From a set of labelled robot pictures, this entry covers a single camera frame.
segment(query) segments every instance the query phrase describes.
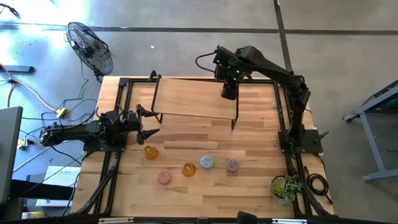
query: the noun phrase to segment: orange glass cup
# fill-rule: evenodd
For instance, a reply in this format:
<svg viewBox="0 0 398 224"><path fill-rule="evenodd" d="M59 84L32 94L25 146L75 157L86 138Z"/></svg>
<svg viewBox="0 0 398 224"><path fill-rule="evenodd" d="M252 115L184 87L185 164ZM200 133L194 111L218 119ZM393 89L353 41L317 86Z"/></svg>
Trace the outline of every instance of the orange glass cup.
<svg viewBox="0 0 398 224"><path fill-rule="evenodd" d="M146 146L144 148L144 154L145 158L147 158L148 160L154 160L159 154L159 151L155 147Z"/></svg>
<svg viewBox="0 0 398 224"><path fill-rule="evenodd" d="M191 176L195 175L196 171L197 171L197 168L192 163L186 163L182 167L182 174L185 177L191 177Z"/></svg>

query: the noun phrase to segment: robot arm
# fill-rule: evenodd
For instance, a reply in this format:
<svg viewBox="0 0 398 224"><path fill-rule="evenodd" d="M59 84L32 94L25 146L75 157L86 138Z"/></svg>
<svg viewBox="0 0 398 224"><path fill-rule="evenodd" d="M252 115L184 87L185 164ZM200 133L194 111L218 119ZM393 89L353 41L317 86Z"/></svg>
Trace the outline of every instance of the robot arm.
<svg viewBox="0 0 398 224"><path fill-rule="evenodd" d="M240 48L235 53L219 46L213 62L217 64L216 78L225 81L221 93L223 98L235 100L239 81L244 77L251 79L252 72L259 72L285 87L289 92L288 100L293 111L292 124L286 136L294 146L300 144L304 134L303 113L310 98L303 76L294 75L293 72L272 63L253 46Z"/></svg>
<svg viewBox="0 0 398 224"><path fill-rule="evenodd" d="M144 140L159 131L159 129L142 130L142 117L156 116L157 113L145 110L137 105L137 113L132 111L109 111L101 114L98 120L88 124L63 126L54 123L40 132L40 143L43 146L53 146L66 140L98 141L100 144L117 145L130 131L137 131L137 142Z"/></svg>

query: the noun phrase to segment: plug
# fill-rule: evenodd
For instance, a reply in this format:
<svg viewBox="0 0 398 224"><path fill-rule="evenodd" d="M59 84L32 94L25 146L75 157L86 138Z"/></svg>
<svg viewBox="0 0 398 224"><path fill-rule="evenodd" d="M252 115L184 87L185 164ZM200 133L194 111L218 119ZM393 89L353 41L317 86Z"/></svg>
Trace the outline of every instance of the plug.
<svg viewBox="0 0 398 224"><path fill-rule="evenodd" d="M60 110L55 110L55 112L57 113L57 118L61 118L67 113L67 109L62 108Z"/></svg>
<svg viewBox="0 0 398 224"><path fill-rule="evenodd" d="M24 150L24 140L18 139L18 145L17 145L17 149L22 149Z"/></svg>

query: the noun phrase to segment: wooden board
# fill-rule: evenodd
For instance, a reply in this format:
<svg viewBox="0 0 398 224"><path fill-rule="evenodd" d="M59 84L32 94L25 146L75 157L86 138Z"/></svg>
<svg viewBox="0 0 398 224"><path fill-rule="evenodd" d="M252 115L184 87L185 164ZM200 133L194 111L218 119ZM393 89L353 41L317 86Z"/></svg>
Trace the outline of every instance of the wooden board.
<svg viewBox="0 0 398 224"><path fill-rule="evenodd" d="M154 111L162 114L235 119L236 100L221 97L222 83L161 78Z"/></svg>
<svg viewBox="0 0 398 224"><path fill-rule="evenodd" d="M119 78L104 78L98 113L113 109ZM134 84L131 108L140 103L148 110L154 87L152 83ZM155 118L144 118L144 129L160 128L160 131L142 146L135 142L135 133L129 135L121 158L112 216L236 217L238 211L245 211L261 218L293 217L293 208L278 205L270 189L276 175L287 173L277 137L279 119L274 87L243 84L239 96L239 119L234 130L230 121L223 119L167 115L159 124ZM313 127L309 112L305 113L304 123L306 128ZM159 149L156 160L145 159L145 146ZM205 155L215 160L211 170L200 167L200 158ZM78 210L97 187L103 157L104 153L95 152L83 161L72 211ZM319 158L311 154L302 157L310 172L325 176ZM237 173L226 171L228 159L240 162ZM185 162L196 165L193 177L182 175ZM160 170L171 173L169 185L157 183ZM107 195L106 189L103 206ZM316 198L333 213L325 197Z"/></svg>

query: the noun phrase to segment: electrical cord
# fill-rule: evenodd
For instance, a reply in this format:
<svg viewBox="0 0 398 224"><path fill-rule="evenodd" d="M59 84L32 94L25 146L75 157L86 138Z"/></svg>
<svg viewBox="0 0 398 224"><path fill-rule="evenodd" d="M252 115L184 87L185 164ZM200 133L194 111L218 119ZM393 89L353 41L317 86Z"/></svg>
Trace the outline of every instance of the electrical cord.
<svg viewBox="0 0 398 224"><path fill-rule="evenodd" d="M322 165L323 165L323 170L325 170L325 163L324 163L323 159L317 154L314 154L314 155L316 155L321 160ZM328 181L320 174L316 174L316 173L310 174L307 166L305 166L304 169L307 172L306 182L307 182L308 188L316 195L325 196L326 199L328 199L329 203L333 205L333 201L331 200L331 198L328 195L328 192L329 192ZM315 180L319 180L322 183L321 190L318 190L313 186L313 183Z"/></svg>
<svg viewBox="0 0 398 224"><path fill-rule="evenodd" d="M58 151L54 146L51 146L51 148L54 149L55 152L60 153L60 154L63 154L63 155L65 155L65 156L67 156L67 157L73 159L75 162L77 162L77 163L79 163L79 164L81 165L81 162L77 161L77 160L76 160L75 158L73 158L71 155L66 154L66 153L64 153L64 152L61 152L61 151Z"/></svg>
<svg viewBox="0 0 398 224"><path fill-rule="evenodd" d="M27 134L27 135L29 135L29 136L32 136L33 138L36 138L38 141L40 141L36 136L34 136L33 134L30 134L30 133L27 133L27 132L25 132L24 130L19 130L19 131L22 131L23 133L25 133L25 134Z"/></svg>
<svg viewBox="0 0 398 224"><path fill-rule="evenodd" d="M74 163L74 162L75 162L75 161L70 162L68 165L62 167L61 169L59 169L58 171L56 171L55 173L53 173L50 177L47 177L46 179L44 179L44 180L41 181L40 183L37 183L37 184L34 185L33 187L27 189L25 192L23 192L23 193L21 193L20 195L18 195L17 198L23 196L23 195L26 194L27 192L30 192L32 189L36 188L36 187L39 186L40 184L43 184L43 182L45 182L45 181L48 180L49 178L53 177L55 174L58 174L61 170L63 170L64 168L66 168L67 166L69 166L70 164L72 164L72 163Z"/></svg>
<svg viewBox="0 0 398 224"><path fill-rule="evenodd" d="M65 216L65 213L66 213L67 210L68 210L68 207L69 207L69 205L70 205L70 202L72 201L73 196L75 196L76 183L77 183L77 179L79 178L79 176L80 176L80 173L76 175L75 183L73 184L73 191L72 191L72 194L70 195L70 198L69 198L69 201L68 201L67 206L65 207L64 211L62 212L62 216Z"/></svg>
<svg viewBox="0 0 398 224"><path fill-rule="evenodd" d="M80 126L80 125L82 125L84 122L88 121L94 114L95 114L95 112L93 111L87 119L85 119L84 121L80 122L79 124L76 124L76 125L73 125L73 126L70 126L70 127L66 127L66 128L62 128L62 129L65 130L65 129L71 129L71 128L75 128L75 127L77 127L77 126ZM48 129L48 130L45 130L45 132L48 132L48 131L51 131L51 130L54 130L54 129L55 129L55 128L50 128L50 129Z"/></svg>
<svg viewBox="0 0 398 224"><path fill-rule="evenodd" d="M83 61L81 60L81 57L79 57L79 58L80 58L81 77L83 77L83 79L86 80L86 82L84 82L84 84L82 84L82 86L80 87L80 91L79 91L79 95L78 95L79 98L82 98L83 93L81 91L83 90L83 87L88 83L89 79L85 78L85 76L83 75Z"/></svg>
<svg viewBox="0 0 398 224"><path fill-rule="evenodd" d="M84 102L86 102L86 101L89 101L89 100L93 100L93 101L95 101L95 102L97 102L97 100L95 100L95 99L85 99L85 100L83 100L83 101L81 101L80 103L78 103L77 105L75 105L71 110L69 110L67 113L65 113L65 115L63 115L63 117L65 117L66 115L68 115L68 114L70 114L77 106L79 106L79 105L81 105L82 103L84 103ZM59 120L59 118L54 118L54 119L43 119L43 117L42 118L25 118L25 117L22 117L22 119L36 119L36 120L42 120L42 121L57 121L57 120Z"/></svg>
<svg viewBox="0 0 398 224"><path fill-rule="evenodd" d="M16 16L18 19L21 19L21 15L11 6L8 6L6 4L0 3L0 6L2 6L3 8L0 11L0 14L2 13L2 11L4 10L4 8L8 8L10 10L10 12Z"/></svg>
<svg viewBox="0 0 398 224"><path fill-rule="evenodd" d="M7 75L8 75L8 82L11 84L10 91L9 91L9 93L8 93L8 96L7 96L7 108L8 108L9 105L10 105L11 93L12 93L12 90L14 89L14 83L19 83L19 84L21 84L21 85L24 85L28 90L30 90L33 94L35 94L35 95L38 97L38 99L39 99L46 107L48 107L48 108L49 108L50 110L52 110L52 111L55 111L54 108L52 108L50 105L48 105L48 104L39 96L39 94L37 94L33 89L31 89L31 88L30 88L29 86L27 86L25 83L22 83L21 81L13 80L13 79L11 78L10 73L8 72L8 70L6 69L6 67L5 67L3 64L0 63L0 66L2 66L2 68L4 69L4 71L6 71L6 73L7 73Z"/></svg>
<svg viewBox="0 0 398 224"><path fill-rule="evenodd" d="M200 66L199 63L198 63L198 59L199 59L199 58L206 57L206 56L210 56L210 55L213 55L213 54L215 54L215 53L217 53L216 50L215 50L214 52L212 52L212 53L200 55L199 57L197 57L197 58L195 59L196 65L198 65L198 67L201 68L201 69L203 69L203 70L206 70L206 71L208 71L208 72L215 73L215 71L213 71L213 70L211 70L211 69L208 69L208 68L205 68L205 67L202 67L202 66Z"/></svg>

